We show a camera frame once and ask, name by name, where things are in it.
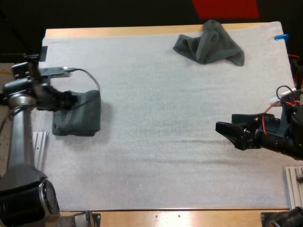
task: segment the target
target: dark gray towel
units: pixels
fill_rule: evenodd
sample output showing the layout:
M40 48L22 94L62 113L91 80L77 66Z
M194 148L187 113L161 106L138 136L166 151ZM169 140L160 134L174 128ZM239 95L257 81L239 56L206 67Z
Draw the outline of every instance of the dark gray towel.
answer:
M53 113L53 134L56 136L94 136L100 130L101 95L97 90L76 93L74 109Z
M203 24L201 37L180 35L173 49L200 64L208 64L222 59L238 66L244 65L244 52L215 20Z

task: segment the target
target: metal bracket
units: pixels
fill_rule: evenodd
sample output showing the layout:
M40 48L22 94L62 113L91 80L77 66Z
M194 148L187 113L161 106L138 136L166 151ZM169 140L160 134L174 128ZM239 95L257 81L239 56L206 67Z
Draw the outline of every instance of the metal bracket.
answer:
M93 214L90 210L73 216L60 216L56 227L100 227L101 214Z
M35 167L40 171L42 171L44 167L45 145L47 136L47 132L33 132Z
M303 187L298 178L303 174L303 166L291 166L284 168L286 189L288 193L289 208L303 207Z
M262 212L261 222L262 227L270 227L270 221L276 218L278 212Z

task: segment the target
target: wooden table edge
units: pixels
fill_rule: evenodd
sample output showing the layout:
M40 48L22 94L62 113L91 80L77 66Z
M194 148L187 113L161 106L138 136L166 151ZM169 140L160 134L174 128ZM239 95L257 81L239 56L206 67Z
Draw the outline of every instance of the wooden table edge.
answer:
M238 23L223 24L225 30L251 28L267 23ZM202 31L202 25L176 25L176 26L142 26L142 27L91 27L91 28L60 28L47 29L47 38L71 37L102 37L124 35L163 35L181 34Z

